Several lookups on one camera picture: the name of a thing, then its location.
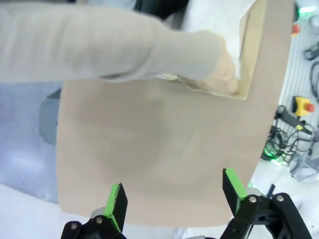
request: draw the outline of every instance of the beige sleeve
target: beige sleeve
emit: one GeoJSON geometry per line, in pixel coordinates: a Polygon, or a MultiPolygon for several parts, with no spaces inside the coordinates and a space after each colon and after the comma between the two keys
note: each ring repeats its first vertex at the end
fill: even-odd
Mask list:
{"type": "Polygon", "coordinates": [[[162,73],[201,80],[216,67],[208,31],[184,33],[118,9],[41,3],[0,4],[0,82],[105,76],[112,81],[162,73]]]}

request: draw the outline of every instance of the red button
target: red button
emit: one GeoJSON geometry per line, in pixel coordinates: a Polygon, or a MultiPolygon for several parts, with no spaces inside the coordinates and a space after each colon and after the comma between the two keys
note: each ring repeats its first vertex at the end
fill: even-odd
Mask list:
{"type": "Polygon", "coordinates": [[[314,104],[306,103],[304,106],[304,109],[308,112],[314,112],[315,106],[314,106],[314,104]]]}

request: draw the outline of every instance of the bolt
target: bolt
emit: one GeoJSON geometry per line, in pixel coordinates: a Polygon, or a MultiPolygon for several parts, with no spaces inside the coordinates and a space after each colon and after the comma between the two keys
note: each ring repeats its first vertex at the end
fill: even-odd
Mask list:
{"type": "Polygon", "coordinates": [[[251,202],[251,203],[256,203],[256,202],[257,202],[257,198],[255,198],[255,197],[250,197],[250,198],[249,198],[249,202],[251,202]]]}
{"type": "Polygon", "coordinates": [[[103,219],[101,217],[98,217],[95,221],[97,224],[101,224],[103,219]]]}
{"type": "Polygon", "coordinates": [[[71,229],[72,230],[75,230],[77,227],[78,227],[78,225],[76,223],[72,223],[71,224],[71,229]]]}
{"type": "Polygon", "coordinates": [[[281,195],[278,195],[278,196],[276,197],[276,199],[277,199],[279,202],[282,202],[282,201],[284,200],[284,197],[281,196],[281,195]]]}

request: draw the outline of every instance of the green light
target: green light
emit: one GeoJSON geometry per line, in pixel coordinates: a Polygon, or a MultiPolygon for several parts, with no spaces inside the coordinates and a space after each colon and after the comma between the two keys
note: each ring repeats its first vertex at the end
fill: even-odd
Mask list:
{"type": "Polygon", "coordinates": [[[306,12],[312,12],[312,11],[316,11],[316,7],[315,6],[306,6],[306,7],[302,7],[299,9],[299,13],[306,13],[306,12]]]}

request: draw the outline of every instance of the person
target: person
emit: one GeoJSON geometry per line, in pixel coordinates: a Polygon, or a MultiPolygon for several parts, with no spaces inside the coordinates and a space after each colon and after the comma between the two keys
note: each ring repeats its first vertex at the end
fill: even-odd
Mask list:
{"type": "Polygon", "coordinates": [[[209,31],[175,31],[107,7],[0,3],[0,82],[121,82],[162,73],[237,89],[225,40],[209,31]]]}

